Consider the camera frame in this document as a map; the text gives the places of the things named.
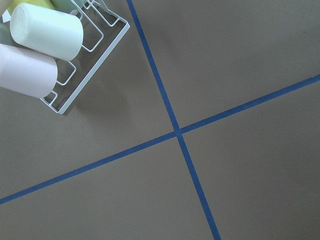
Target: gray floor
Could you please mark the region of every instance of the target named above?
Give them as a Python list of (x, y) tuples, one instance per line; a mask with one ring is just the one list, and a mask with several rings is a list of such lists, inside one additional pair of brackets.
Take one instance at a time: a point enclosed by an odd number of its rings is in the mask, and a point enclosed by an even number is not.
[[(320, 239), (320, 82), (186, 150), (127, 1), (107, 3), (131, 28), (66, 114), (0, 89), (1, 239), (212, 240), (204, 199), (223, 240)], [(133, 3), (181, 128), (320, 74), (317, 1)]]

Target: floor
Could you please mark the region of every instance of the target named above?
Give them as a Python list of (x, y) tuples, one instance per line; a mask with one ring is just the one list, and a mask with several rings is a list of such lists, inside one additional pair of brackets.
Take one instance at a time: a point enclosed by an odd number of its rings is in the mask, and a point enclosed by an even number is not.
[(2, 240), (318, 240), (320, 2), (108, 0), (64, 115), (0, 89)]

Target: drying rack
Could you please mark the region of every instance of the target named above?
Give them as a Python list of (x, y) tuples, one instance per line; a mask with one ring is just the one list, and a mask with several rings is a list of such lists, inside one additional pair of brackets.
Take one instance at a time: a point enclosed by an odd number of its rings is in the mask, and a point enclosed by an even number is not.
[[(102, 65), (102, 63), (107, 59), (109, 54), (112, 52), (112, 50), (116, 47), (116, 45), (119, 43), (119, 41), (123, 38), (123, 36), (126, 34), (128, 29), (130, 28), (129, 23), (125, 19), (123, 19), (122, 17), (120, 17), (119, 15), (117, 15), (116, 13), (111, 11), (107, 7), (107, 5), (105, 4), (105, 2), (103, 0), (86, 0), (86, 2), (81, 7), (79, 7), (74, 0), (66, 0), (66, 1), (71, 1), (76, 6), (76, 9), (73, 10), (70, 14), (77, 16), (80, 20), (86, 19), (96, 29), (96, 31), (100, 35), (99, 40), (94, 44), (93, 47), (89, 48), (89, 47), (85, 46), (84, 44), (82, 45), (82, 48), (89, 53), (93, 53), (95, 51), (95, 49), (103, 41), (105, 36), (102, 31), (102, 28), (113, 28), (119, 22), (122, 22), (124, 24), (124, 27), (117, 34), (117, 36), (113, 39), (113, 41), (109, 44), (109, 46), (107, 46), (107, 48), (105, 49), (102, 56), (96, 61), (96, 63), (91, 68), (91, 70), (85, 75), (85, 77), (82, 79), (82, 81), (78, 84), (78, 86), (70, 94), (70, 96), (66, 99), (66, 101), (64, 101), (63, 104), (61, 104), (59, 107), (54, 106), (55, 105), (54, 103), (57, 100), (58, 95), (59, 95), (54, 90), (52, 90), (50, 93), (50, 95), (52, 95), (51, 98), (49, 98), (49, 99), (47, 97), (41, 98), (41, 100), (50, 109), (52, 109), (54, 112), (56, 112), (58, 114), (63, 114), (68, 109), (68, 107), (76, 99), (76, 97), (81, 92), (81, 90), (86, 86), (86, 84), (89, 82), (91, 77), (99, 69), (99, 67)], [(86, 14), (86, 11), (88, 11), (89, 9), (95, 11), (99, 15), (99, 17), (103, 20), (103, 23), (105, 25), (98, 26), (96, 23), (94, 23), (94, 21), (91, 20), (91, 18)], [(103, 14), (101, 13), (101, 10), (105, 11), (107, 14), (113, 16), (115, 18), (115, 20), (113, 22), (110, 22), (109, 20), (107, 20), (106, 17), (104, 17)], [(65, 81), (61, 81), (61, 80), (56, 81), (56, 84), (58, 84), (62, 88), (67, 87), (68, 83), (72, 82), (73, 76), (77, 72), (77, 67), (71, 61), (68, 61), (67, 63), (72, 67), (73, 71), (67, 77), (67, 79), (65, 79)]]

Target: wire rack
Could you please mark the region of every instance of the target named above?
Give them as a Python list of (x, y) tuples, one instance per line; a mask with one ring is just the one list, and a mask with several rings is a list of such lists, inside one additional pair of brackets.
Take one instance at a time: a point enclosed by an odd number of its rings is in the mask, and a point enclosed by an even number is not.
[[(91, 46), (88, 46), (85, 44), (85, 39), (90, 38), (90, 35), (86, 35), (86, 32), (84, 32), (82, 51), (87, 52), (89, 55), (86, 55), (86, 59), (81, 59), (80, 56), (78, 57), (78, 59), (76, 59), (76, 61), (87, 61), (87, 59), (91, 58), (91, 55), (95, 54), (95, 51), (97, 51), (98, 48), (98, 52), (102, 52), (102, 54), (98, 54), (98, 59), (94, 61), (93, 66), (87, 72), (82, 74), (82, 76), (77, 76), (77, 72), (79, 72), (79, 68), (81, 67), (81, 65), (77, 67), (76, 64), (73, 63), (74, 60), (64, 61), (64, 64), (68, 65), (68, 67), (71, 69), (71, 71), (69, 71), (70, 73), (67, 76), (58, 78), (58, 80), (56, 81), (56, 87), (51, 91), (51, 93), (47, 97), (41, 98), (41, 100), (50, 109), (58, 114), (63, 114), (68, 109), (68, 107), (73, 103), (81, 90), (86, 86), (95, 72), (107, 59), (109, 54), (113, 51), (113, 49), (130, 28), (129, 23), (125, 19), (111, 11), (103, 0), (86, 0), (83, 6), (78, 6), (74, 0), (69, 1), (71, 1), (76, 6), (76, 9), (73, 10), (70, 14), (77, 16), (81, 20), (82, 24), (85, 23), (91, 25), (91, 27), (94, 28), (95, 33), (98, 35), (97, 40), (93, 44), (91, 44)], [(93, 13), (95, 15), (95, 20), (92, 20), (92, 17), (89, 17), (89, 14)], [(114, 38), (108, 42), (108, 45), (106, 45), (105, 43), (103, 43), (103, 40), (106, 37), (106, 35), (104, 34), (104, 30), (115, 28), (115, 26), (120, 26), (121, 29), (119, 32), (117, 32), (116, 36), (114, 36)], [(72, 91), (68, 94), (67, 97), (63, 97), (62, 102), (57, 103), (60, 95), (62, 95), (64, 90), (67, 89), (69, 85), (73, 85)]]

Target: blue grid line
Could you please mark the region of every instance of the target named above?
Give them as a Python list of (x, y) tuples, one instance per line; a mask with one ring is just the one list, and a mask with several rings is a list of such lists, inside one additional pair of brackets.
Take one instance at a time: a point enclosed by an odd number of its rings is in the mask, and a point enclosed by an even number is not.
[(229, 109), (227, 111), (218, 113), (216, 115), (210, 116), (210, 117), (208, 117), (206, 119), (203, 119), (201, 121), (195, 122), (195, 123), (193, 123), (191, 125), (185, 126), (185, 127), (183, 127), (181, 129), (181, 133), (185, 134), (185, 133), (190, 132), (192, 130), (195, 130), (195, 129), (198, 129), (198, 128), (203, 127), (205, 125), (208, 125), (208, 124), (211, 124), (213, 122), (219, 121), (221, 119), (224, 119), (224, 118), (229, 117), (231, 115), (237, 114), (239, 112), (242, 112), (242, 111), (247, 110), (249, 108), (252, 108), (254, 106), (263, 104), (263, 103), (265, 103), (267, 101), (270, 101), (272, 99), (278, 98), (278, 97), (280, 97), (282, 95), (291, 93), (293, 91), (296, 91), (298, 89), (301, 89), (303, 87), (306, 87), (308, 85), (314, 84), (314, 83), (319, 82), (319, 81), (320, 81), (320, 75), (317, 75), (315, 77), (311, 77), (311, 78), (308, 78), (306, 80), (300, 81), (300, 82), (295, 83), (293, 85), (287, 86), (287, 87), (282, 88), (280, 90), (277, 90), (277, 91), (274, 91), (274, 92), (269, 93), (267, 95), (264, 95), (262, 97), (259, 97), (259, 98), (255, 99), (255, 100), (252, 100), (252, 101), (246, 102), (244, 104), (241, 104), (239, 106), (236, 106), (234, 108), (231, 108), (231, 109)]
[(152, 139), (152, 140), (150, 140), (150, 141), (146, 141), (146, 142), (141, 143), (141, 144), (139, 144), (139, 145), (137, 145), (137, 146), (131, 147), (131, 148), (127, 149), (127, 150), (121, 151), (121, 152), (119, 152), (119, 153), (116, 153), (116, 154), (111, 155), (111, 156), (109, 156), (109, 157), (106, 157), (106, 158), (104, 158), (104, 159), (101, 159), (101, 160), (99, 160), (99, 161), (90, 163), (90, 164), (88, 164), (88, 165), (82, 166), (82, 167), (80, 167), (80, 168), (78, 168), (78, 169), (72, 170), (72, 171), (67, 172), (67, 173), (65, 173), (65, 174), (62, 174), (62, 175), (60, 175), (60, 176), (54, 177), (54, 178), (52, 178), (52, 179), (50, 179), (50, 180), (47, 180), (47, 181), (44, 181), (44, 182), (39, 183), (39, 184), (37, 184), (37, 185), (31, 186), (31, 187), (29, 187), (29, 188), (27, 188), (27, 189), (24, 189), (24, 190), (22, 190), (22, 191), (18, 191), (18, 192), (14, 193), (14, 194), (11, 194), (11, 195), (9, 195), (9, 196), (6, 196), (6, 197), (4, 197), (4, 198), (1, 198), (1, 199), (0, 199), (0, 205), (5, 204), (5, 203), (7, 203), (7, 202), (10, 202), (10, 201), (12, 201), (12, 200), (14, 200), (14, 199), (20, 198), (20, 197), (22, 197), (22, 196), (31, 194), (31, 193), (33, 193), (33, 192), (35, 192), (35, 191), (40, 190), (40, 189), (44, 189), (44, 188), (49, 187), (49, 186), (51, 186), (51, 185), (53, 185), (53, 184), (62, 182), (62, 181), (64, 181), (64, 180), (67, 180), (67, 179), (69, 179), (69, 178), (72, 178), (72, 177), (74, 177), (74, 176), (76, 176), (76, 175), (83, 174), (83, 173), (85, 173), (85, 172), (87, 172), (87, 171), (90, 171), (90, 170), (92, 170), (92, 169), (95, 169), (95, 168), (97, 168), (97, 167), (100, 167), (100, 166), (102, 166), (102, 165), (105, 165), (105, 164), (107, 164), (107, 163), (113, 162), (113, 161), (115, 161), (115, 160), (117, 160), (117, 159), (123, 158), (123, 157), (125, 157), (125, 156), (134, 154), (134, 153), (136, 153), (136, 152), (138, 152), (138, 151), (141, 151), (141, 150), (143, 150), (143, 149), (149, 148), (149, 147), (151, 147), (151, 146), (153, 146), (153, 145), (162, 143), (162, 142), (164, 142), (164, 141), (167, 141), (167, 140), (169, 140), (169, 139), (174, 138), (175, 136), (176, 136), (176, 135), (175, 135), (174, 132), (170, 132), (170, 133), (168, 133), (168, 134), (162, 135), (162, 136), (157, 137), (157, 138), (154, 138), (154, 139)]
[(152, 73), (154, 75), (154, 78), (155, 78), (156, 83), (158, 85), (160, 94), (162, 96), (164, 105), (165, 105), (166, 110), (168, 112), (168, 115), (170, 117), (173, 129), (174, 129), (174, 133), (176, 134), (176, 137), (178, 139), (182, 154), (183, 154), (184, 159), (185, 159), (185, 163), (186, 163), (186, 165), (188, 167), (188, 170), (189, 170), (189, 173), (191, 175), (194, 187), (196, 189), (196, 192), (197, 192), (197, 195), (199, 197), (202, 209), (204, 211), (205, 217), (206, 217), (207, 222), (209, 224), (211, 233), (212, 233), (212, 235), (213, 235), (215, 240), (221, 240), (217, 225), (215, 223), (214, 217), (213, 217), (212, 212), (210, 210), (210, 207), (208, 205), (208, 201), (207, 201), (205, 192), (203, 191), (203, 188), (202, 188), (202, 186), (200, 184), (200, 180), (199, 180), (198, 174), (196, 172), (196, 169), (195, 169), (194, 164), (192, 162), (192, 159), (190, 157), (190, 154), (189, 154), (187, 145), (185, 143), (185, 140), (184, 140), (184, 138), (182, 136), (181, 129), (179, 127), (179, 124), (178, 124), (178, 121), (176, 119), (175, 113), (173, 111), (172, 105), (171, 105), (171, 103), (169, 101), (169, 97), (167, 95), (167, 92), (166, 92), (166, 89), (164, 87), (164, 84), (163, 84), (163, 82), (161, 80), (158, 68), (156, 66), (155, 60), (154, 60), (154, 58), (152, 56), (152, 53), (151, 53), (151, 50), (149, 48), (149, 44), (147, 42), (145, 33), (144, 33), (144, 31), (142, 29), (142, 26), (141, 26), (141, 23), (139, 21), (136, 9), (134, 7), (134, 4), (133, 4), (132, 0), (127, 0), (127, 3), (128, 3), (128, 6), (129, 6), (131, 15), (133, 17), (133, 21), (135, 23), (136, 29), (137, 29), (138, 34), (140, 36), (140, 39), (141, 39), (145, 54), (146, 54), (146, 56), (148, 58)]

